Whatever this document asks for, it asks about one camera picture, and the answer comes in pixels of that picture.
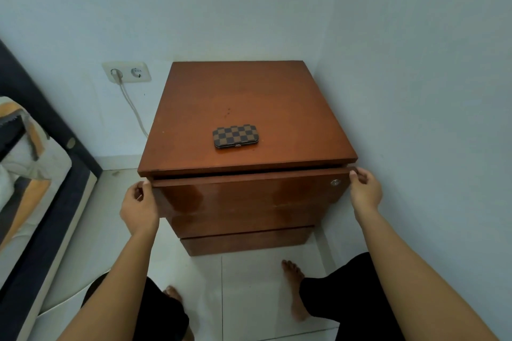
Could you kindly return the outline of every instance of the hand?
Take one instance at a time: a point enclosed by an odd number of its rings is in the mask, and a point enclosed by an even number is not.
[[[371,212],[376,212],[382,199],[382,187],[379,181],[368,170],[357,168],[350,171],[350,200],[354,207],[355,218],[360,218]]]
[[[135,191],[138,184],[133,184],[126,191],[119,214],[132,236],[137,232],[156,234],[160,219],[151,183],[145,180],[142,184],[143,198],[140,201],[136,199]]]

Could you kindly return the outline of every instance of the wall outlet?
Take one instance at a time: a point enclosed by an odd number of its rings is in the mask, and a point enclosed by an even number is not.
[[[109,81],[116,84],[112,76],[112,69],[119,69],[122,74],[122,81],[124,83],[142,83],[151,81],[150,71],[147,69],[145,62],[125,62],[125,61],[111,61],[103,62],[101,64],[103,70]]]

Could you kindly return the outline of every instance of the checkered case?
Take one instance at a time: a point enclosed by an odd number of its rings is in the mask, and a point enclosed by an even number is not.
[[[218,149],[224,147],[240,147],[244,144],[258,143],[259,135],[255,125],[232,125],[218,127],[214,132],[214,144]]]

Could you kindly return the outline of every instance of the bare foot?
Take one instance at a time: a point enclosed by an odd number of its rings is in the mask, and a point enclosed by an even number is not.
[[[286,280],[291,288],[291,316],[297,322],[302,322],[310,316],[302,303],[301,296],[298,293],[301,282],[304,279],[304,274],[295,263],[292,263],[289,260],[283,260],[281,262],[281,267],[283,267],[283,271],[285,271]]]
[[[167,286],[163,293],[168,297],[176,299],[183,305],[183,298],[173,286]],[[183,337],[182,341],[194,341],[194,334],[190,329],[190,326],[187,328],[187,332],[185,333],[185,336]]]

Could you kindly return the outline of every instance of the drawer front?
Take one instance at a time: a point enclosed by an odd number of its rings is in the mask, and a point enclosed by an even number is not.
[[[191,213],[168,218],[179,238],[256,232],[317,225],[328,208],[325,204],[247,208],[231,213]]]
[[[350,168],[154,180],[170,205],[166,217],[256,213],[294,205],[336,202],[350,184]]]
[[[268,230],[265,232],[181,239],[181,243],[190,256],[222,254],[251,249],[300,245],[308,240],[311,232],[313,232],[313,227],[307,226],[293,229]]]

